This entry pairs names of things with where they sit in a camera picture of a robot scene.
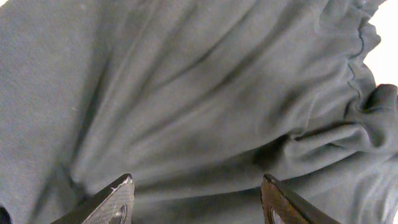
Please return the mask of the black t-shirt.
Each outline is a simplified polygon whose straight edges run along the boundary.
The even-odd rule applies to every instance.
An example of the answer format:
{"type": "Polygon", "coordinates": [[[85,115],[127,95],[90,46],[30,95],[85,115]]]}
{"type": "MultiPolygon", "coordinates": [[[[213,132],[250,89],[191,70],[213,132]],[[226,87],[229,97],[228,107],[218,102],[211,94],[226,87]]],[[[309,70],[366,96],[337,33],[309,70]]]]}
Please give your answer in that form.
{"type": "Polygon", "coordinates": [[[379,1],[8,1],[1,220],[51,223],[125,173],[134,223],[262,223],[268,173],[340,223],[397,213],[379,1]]]}

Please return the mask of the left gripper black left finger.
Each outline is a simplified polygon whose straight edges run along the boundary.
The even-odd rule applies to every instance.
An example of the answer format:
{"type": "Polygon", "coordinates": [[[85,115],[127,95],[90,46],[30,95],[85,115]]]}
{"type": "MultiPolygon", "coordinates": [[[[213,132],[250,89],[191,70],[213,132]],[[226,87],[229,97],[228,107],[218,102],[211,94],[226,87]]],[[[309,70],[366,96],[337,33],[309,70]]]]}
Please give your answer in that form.
{"type": "Polygon", "coordinates": [[[124,174],[52,224],[131,224],[135,185],[124,174]]]}

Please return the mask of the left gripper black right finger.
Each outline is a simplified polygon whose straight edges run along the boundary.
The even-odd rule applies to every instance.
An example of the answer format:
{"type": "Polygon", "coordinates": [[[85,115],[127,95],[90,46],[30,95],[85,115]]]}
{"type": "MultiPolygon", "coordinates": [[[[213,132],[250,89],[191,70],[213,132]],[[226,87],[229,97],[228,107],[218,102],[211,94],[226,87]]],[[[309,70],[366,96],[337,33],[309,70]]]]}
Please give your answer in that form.
{"type": "Polygon", "coordinates": [[[261,184],[265,224],[340,224],[270,174],[261,184]]]}

